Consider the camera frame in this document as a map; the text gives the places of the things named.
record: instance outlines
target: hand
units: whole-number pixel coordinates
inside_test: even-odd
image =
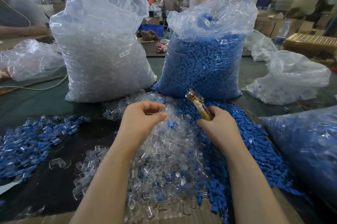
[[[208,110],[214,116],[213,120],[200,119],[197,124],[203,129],[209,140],[225,156],[230,152],[246,148],[234,118],[227,111],[215,106],[209,107]]]
[[[154,126],[167,118],[166,112],[158,112],[160,108],[165,108],[165,105],[148,101],[129,105],[124,112],[115,142],[121,142],[134,155]]]

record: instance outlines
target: plastic bag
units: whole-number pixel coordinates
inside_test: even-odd
[[[252,0],[209,0],[187,11],[170,12],[174,30],[155,91],[184,97],[194,87],[206,99],[234,98],[245,34],[253,30]]]
[[[337,106],[261,120],[315,193],[337,206]]]
[[[121,9],[137,13],[141,18],[149,17],[149,2],[148,0],[108,0],[115,6]]]
[[[251,51],[254,61],[266,61],[271,54],[277,51],[274,43],[257,30],[246,35],[244,46]]]
[[[50,19],[69,75],[66,100],[101,102],[149,88],[156,76],[135,37],[136,13],[107,0],[67,0]]]
[[[267,62],[269,73],[242,90],[268,104],[283,105],[315,98],[329,84],[331,71],[302,54],[277,51]]]
[[[64,66],[64,60],[51,45],[25,39],[11,50],[1,51],[1,64],[13,80],[25,81],[52,75]]]

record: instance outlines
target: small tool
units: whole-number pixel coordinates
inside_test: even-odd
[[[193,102],[194,106],[196,107],[199,114],[202,116],[203,119],[207,121],[211,121],[213,119],[211,113],[204,105],[204,98],[198,93],[197,90],[194,88],[188,88],[187,93],[185,94],[186,99]]]

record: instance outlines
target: wire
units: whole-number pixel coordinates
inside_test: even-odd
[[[9,4],[7,4],[5,0],[1,0],[1,1],[4,2],[6,5],[8,5],[8,6],[9,6],[11,9],[13,9],[15,12],[17,12],[18,14],[20,14],[20,15],[22,15],[24,18],[26,18],[27,21],[29,22],[29,26],[28,26],[28,27],[30,27],[30,26],[32,25],[32,24],[30,23],[30,20],[29,20],[27,17],[25,17],[22,13],[18,12],[18,11],[15,10],[13,7],[11,7]]]
[[[13,86],[13,85],[0,86],[0,89],[2,89],[2,88],[17,88],[17,89],[26,89],[26,90],[32,90],[32,91],[44,91],[44,90],[49,90],[49,89],[53,89],[53,88],[57,87],[63,81],[65,81],[67,78],[68,78],[68,74],[60,82],[58,82],[56,85],[53,85],[53,86],[48,87],[48,88],[43,88],[43,89],[35,89],[35,88],[29,88],[29,87],[23,87],[23,86]]]

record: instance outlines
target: blue plastic crate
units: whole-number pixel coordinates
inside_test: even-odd
[[[145,31],[153,30],[158,37],[164,37],[164,26],[154,24],[142,24],[141,27]]]

